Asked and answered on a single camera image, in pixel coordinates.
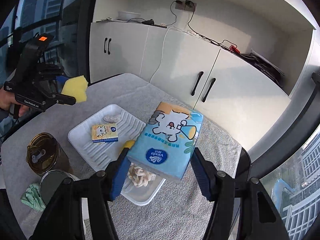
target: electrical outlet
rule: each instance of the electrical outlet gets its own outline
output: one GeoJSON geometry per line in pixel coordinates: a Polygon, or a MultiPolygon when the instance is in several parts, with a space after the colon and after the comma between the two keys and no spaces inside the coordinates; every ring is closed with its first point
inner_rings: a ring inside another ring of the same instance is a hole
{"type": "Polygon", "coordinates": [[[175,8],[177,10],[183,10],[183,11],[187,11],[187,12],[193,12],[194,8],[193,8],[193,4],[192,2],[189,1],[189,5],[186,5],[186,1],[182,1],[181,4],[176,3],[175,8]]]}

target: yellow object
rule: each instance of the yellow object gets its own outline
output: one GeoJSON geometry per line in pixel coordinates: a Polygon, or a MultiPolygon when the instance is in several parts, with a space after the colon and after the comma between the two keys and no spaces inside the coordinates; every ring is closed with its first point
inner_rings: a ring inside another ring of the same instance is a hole
{"type": "Polygon", "coordinates": [[[87,101],[87,95],[85,93],[88,87],[88,82],[84,76],[70,78],[63,86],[62,94],[74,97],[76,103],[87,101]]]}
{"type": "Polygon", "coordinates": [[[119,154],[122,153],[122,151],[123,151],[124,148],[129,148],[129,149],[131,149],[131,147],[134,145],[135,142],[136,142],[135,140],[126,141],[126,142],[124,143],[124,145],[122,146],[121,151],[119,152],[119,154]]]}
{"type": "Polygon", "coordinates": [[[189,134],[188,134],[189,135],[188,139],[192,140],[192,138],[195,136],[196,132],[197,132],[197,128],[195,126],[191,126],[189,134]]]}

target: black cabinet handle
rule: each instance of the black cabinet handle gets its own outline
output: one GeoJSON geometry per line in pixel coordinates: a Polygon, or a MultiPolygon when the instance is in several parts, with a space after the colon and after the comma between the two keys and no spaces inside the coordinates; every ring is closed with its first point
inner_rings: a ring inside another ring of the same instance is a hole
{"type": "Polygon", "coordinates": [[[196,82],[195,87],[193,88],[193,91],[191,92],[191,95],[192,95],[192,96],[194,96],[194,95],[195,95],[197,85],[198,85],[198,83],[199,83],[200,78],[202,77],[202,75],[203,75],[203,71],[199,72],[198,80],[197,80],[197,82],[196,82]]]}
{"type": "Polygon", "coordinates": [[[109,39],[109,42],[108,42],[108,54],[109,55],[110,55],[110,51],[109,51],[110,41],[111,41],[111,38],[109,39]]]}
{"type": "Polygon", "coordinates": [[[104,44],[103,44],[103,51],[104,51],[104,53],[107,53],[107,51],[106,51],[106,41],[108,40],[108,38],[105,38],[104,39],[104,44]]]}
{"type": "Polygon", "coordinates": [[[207,99],[207,96],[208,96],[208,94],[209,94],[209,92],[210,92],[210,89],[212,88],[212,86],[213,86],[213,84],[215,83],[215,81],[216,81],[216,78],[213,78],[213,79],[211,80],[210,87],[209,87],[207,93],[205,94],[204,98],[202,98],[202,102],[205,102],[205,100],[207,99]]]}

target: cabinet door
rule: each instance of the cabinet door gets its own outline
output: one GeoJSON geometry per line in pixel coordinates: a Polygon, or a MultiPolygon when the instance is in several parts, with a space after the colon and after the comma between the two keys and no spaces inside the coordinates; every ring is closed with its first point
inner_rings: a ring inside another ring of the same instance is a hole
{"type": "Polygon", "coordinates": [[[156,26],[149,27],[140,74],[140,77],[147,82],[150,82],[161,62],[163,40],[167,30],[156,26]]]}
{"type": "Polygon", "coordinates": [[[91,23],[89,42],[90,82],[96,82],[108,75],[106,71],[109,23],[91,23]]]}
{"type": "Polygon", "coordinates": [[[150,83],[193,108],[219,50],[200,38],[169,30],[161,64],[150,83]]]}
{"type": "Polygon", "coordinates": [[[139,77],[149,26],[124,22],[110,24],[108,76],[131,73],[139,77]]]}
{"type": "Polygon", "coordinates": [[[273,126],[289,102],[281,88],[263,73],[221,49],[195,109],[249,150],[273,126]],[[215,82],[208,93],[212,79],[215,82]]]}

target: window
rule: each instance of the window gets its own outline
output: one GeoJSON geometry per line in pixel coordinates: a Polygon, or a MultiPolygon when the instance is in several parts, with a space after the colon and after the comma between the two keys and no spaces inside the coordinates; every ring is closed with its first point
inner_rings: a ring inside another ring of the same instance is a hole
{"type": "Polygon", "coordinates": [[[320,126],[285,163],[261,179],[289,238],[300,240],[320,212],[320,126]]]}
{"type": "MultiPolygon", "coordinates": [[[[59,65],[69,77],[79,75],[77,26],[80,5],[81,0],[19,0],[0,28],[0,86],[17,64],[14,60],[17,54],[12,54],[13,45],[23,48],[37,33],[54,36],[40,61],[59,65]]],[[[0,137],[15,125],[13,119],[5,120],[0,123],[0,137]]]]}

